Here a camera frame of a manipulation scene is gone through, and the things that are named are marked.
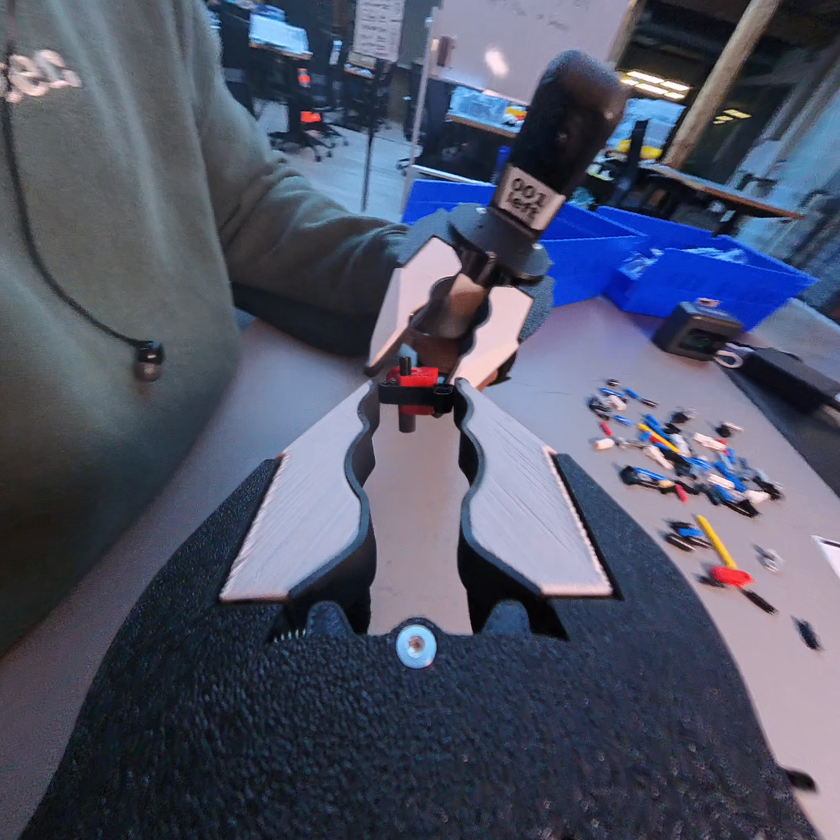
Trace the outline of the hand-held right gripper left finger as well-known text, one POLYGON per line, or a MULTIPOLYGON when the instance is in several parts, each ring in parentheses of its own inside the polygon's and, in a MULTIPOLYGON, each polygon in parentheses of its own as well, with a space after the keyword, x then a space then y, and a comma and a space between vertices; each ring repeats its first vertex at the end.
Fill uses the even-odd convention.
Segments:
POLYGON ((376 385, 364 384, 280 454, 221 602, 355 602, 375 577, 364 484, 375 467, 376 385))

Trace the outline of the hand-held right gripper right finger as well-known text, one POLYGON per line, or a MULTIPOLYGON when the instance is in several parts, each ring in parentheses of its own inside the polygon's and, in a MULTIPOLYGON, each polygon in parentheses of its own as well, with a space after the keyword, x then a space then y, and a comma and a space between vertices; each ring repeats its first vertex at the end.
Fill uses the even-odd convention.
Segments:
POLYGON ((612 597, 613 583, 557 466, 557 453, 467 380, 455 383, 459 557, 473 555, 544 600, 612 597))

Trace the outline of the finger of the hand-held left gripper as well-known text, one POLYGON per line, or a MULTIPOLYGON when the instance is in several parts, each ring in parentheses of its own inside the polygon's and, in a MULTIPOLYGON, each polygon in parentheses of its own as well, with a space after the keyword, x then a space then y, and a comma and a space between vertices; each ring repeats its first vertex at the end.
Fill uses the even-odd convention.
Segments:
POLYGON ((460 272, 461 262, 453 246, 437 237, 430 238, 404 266, 396 268, 371 336, 364 372, 376 377, 385 363, 403 345, 420 351, 410 343, 414 317, 431 300, 435 287, 445 280, 452 280, 460 272))
POLYGON ((493 287, 487 301, 488 314, 463 353, 463 380, 477 390, 518 351, 533 305, 530 295, 517 287, 493 287))

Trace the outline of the person's left hand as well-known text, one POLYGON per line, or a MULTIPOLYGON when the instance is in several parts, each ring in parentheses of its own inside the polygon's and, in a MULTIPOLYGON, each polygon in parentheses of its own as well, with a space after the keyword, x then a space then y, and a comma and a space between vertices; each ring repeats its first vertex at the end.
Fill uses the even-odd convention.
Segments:
POLYGON ((466 275, 442 280, 428 303, 413 316, 404 343, 422 366, 437 368, 442 376, 455 369, 469 344, 478 310, 485 303, 487 289, 466 275))

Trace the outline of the whiteboard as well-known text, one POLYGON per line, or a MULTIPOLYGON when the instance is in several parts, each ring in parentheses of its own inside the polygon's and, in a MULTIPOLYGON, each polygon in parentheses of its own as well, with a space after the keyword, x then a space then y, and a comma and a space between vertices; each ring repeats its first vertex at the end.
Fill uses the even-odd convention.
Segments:
POLYGON ((434 15, 428 75, 510 101, 531 101, 568 49, 605 61, 627 1, 445 1, 434 15))

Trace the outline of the blue plastic bin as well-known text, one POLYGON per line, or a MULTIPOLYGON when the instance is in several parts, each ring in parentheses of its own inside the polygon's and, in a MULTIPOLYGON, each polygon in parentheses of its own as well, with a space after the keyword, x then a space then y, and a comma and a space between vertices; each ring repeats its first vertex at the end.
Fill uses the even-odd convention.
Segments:
POLYGON ((816 283, 728 236, 609 206, 597 213, 643 237, 603 292, 625 312, 663 319, 681 302, 705 298, 750 331, 816 283))
MULTIPOLYGON (((412 184, 401 222, 413 224, 460 203, 488 204, 494 185, 419 178, 412 184)), ((601 296, 614 271, 637 251, 642 234, 598 213, 566 203, 542 236, 552 260, 553 305, 567 306, 601 296)))

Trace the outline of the pile of small toy pieces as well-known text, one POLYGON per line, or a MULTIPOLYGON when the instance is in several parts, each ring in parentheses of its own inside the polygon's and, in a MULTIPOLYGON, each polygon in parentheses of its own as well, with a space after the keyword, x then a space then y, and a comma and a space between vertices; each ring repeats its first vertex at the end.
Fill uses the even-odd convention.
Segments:
POLYGON ((681 503, 704 498, 748 519, 785 499, 782 484, 733 446, 743 431, 735 423, 705 428, 697 410, 677 406, 667 411, 662 402, 616 378, 605 379, 583 405, 595 424, 591 451, 612 458, 625 487, 681 503))

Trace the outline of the wooden background table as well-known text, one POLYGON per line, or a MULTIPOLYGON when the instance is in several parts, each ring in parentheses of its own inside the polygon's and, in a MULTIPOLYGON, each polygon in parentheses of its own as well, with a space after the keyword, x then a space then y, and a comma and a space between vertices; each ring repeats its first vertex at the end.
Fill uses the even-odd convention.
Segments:
POLYGON ((658 178, 664 183, 657 184, 658 189, 677 192, 680 195, 699 193, 723 204, 727 210, 739 216, 779 218, 787 221, 800 221, 805 218, 805 214, 798 211, 747 196, 723 184, 689 175, 663 164, 648 161, 640 165, 640 170, 644 170, 650 178, 658 178))

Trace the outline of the yellow toy axle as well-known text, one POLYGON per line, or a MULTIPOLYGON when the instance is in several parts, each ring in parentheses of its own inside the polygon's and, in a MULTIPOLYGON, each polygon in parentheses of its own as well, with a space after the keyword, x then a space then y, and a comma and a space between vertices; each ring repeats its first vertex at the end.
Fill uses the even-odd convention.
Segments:
POLYGON ((721 564, 729 570, 739 571, 738 565, 730 555, 730 552, 724 545, 723 541, 721 541, 717 533, 710 525, 709 521, 700 514, 695 514, 694 519, 699 530, 701 530, 705 539, 710 543, 721 564))

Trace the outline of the black device with green display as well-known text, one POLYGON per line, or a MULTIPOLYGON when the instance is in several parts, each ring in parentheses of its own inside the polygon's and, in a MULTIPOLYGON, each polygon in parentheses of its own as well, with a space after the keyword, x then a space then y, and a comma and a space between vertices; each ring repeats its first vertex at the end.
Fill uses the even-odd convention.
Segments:
POLYGON ((742 321, 721 309, 719 303, 708 298, 681 302, 654 333, 654 346, 689 360, 714 361, 743 329, 742 321))

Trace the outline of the office chair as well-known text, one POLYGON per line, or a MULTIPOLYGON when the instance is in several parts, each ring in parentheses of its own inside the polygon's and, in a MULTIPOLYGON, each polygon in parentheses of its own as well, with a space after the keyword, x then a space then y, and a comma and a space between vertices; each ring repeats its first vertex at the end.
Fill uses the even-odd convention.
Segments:
POLYGON ((326 109, 319 105, 312 93, 312 83, 307 64, 292 63, 285 70, 281 88, 281 103, 286 108, 287 127, 269 132, 269 144, 275 151, 285 151, 294 146, 309 148, 316 162, 322 160, 321 150, 328 157, 338 144, 349 145, 348 139, 324 117, 326 109))

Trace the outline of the black power adapter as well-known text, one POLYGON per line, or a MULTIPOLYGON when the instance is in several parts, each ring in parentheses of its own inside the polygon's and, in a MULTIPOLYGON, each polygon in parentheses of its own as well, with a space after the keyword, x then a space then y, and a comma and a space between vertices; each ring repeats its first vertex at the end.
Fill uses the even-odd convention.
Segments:
POLYGON ((802 414, 813 414, 821 408, 839 411, 839 382, 789 353, 752 349, 737 372, 802 414))

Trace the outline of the pale wooden post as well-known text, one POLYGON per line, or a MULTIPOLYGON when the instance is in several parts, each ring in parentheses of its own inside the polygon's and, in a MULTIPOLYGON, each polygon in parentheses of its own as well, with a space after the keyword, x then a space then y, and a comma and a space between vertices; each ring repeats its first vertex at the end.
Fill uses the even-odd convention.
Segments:
POLYGON ((738 78, 781 1, 750 1, 710 75, 687 110, 661 163, 681 170, 738 78))

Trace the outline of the black drawstring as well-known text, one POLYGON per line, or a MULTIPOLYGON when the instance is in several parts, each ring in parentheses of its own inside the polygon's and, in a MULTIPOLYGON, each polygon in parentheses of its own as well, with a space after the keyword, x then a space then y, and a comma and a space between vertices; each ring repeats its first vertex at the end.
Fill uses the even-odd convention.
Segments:
POLYGON ((23 176, 18 167, 18 157, 14 140, 14 126, 12 105, 4 101, 2 110, 2 138, 6 155, 7 172, 9 174, 14 203, 16 206, 17 221, 20 234, 24 241, 29 261, 35 268, 38 277, 45 283, 51 294, 57 298, 75 315, 86 322, 95 330, 109 336, 112 340, 120 342, 131 348, 133 352, 133 376, 139 382, 151 383, 160 380, 164 362, 165 349, 162 343, 153 340, 135 339, 121 331, 113 329, 107 323, 101 321, 93 313, 82 306, 79 301, 68 294, 52 276, 44 262, 35 240, 31 227, 28 205, 24 192, 23 176))

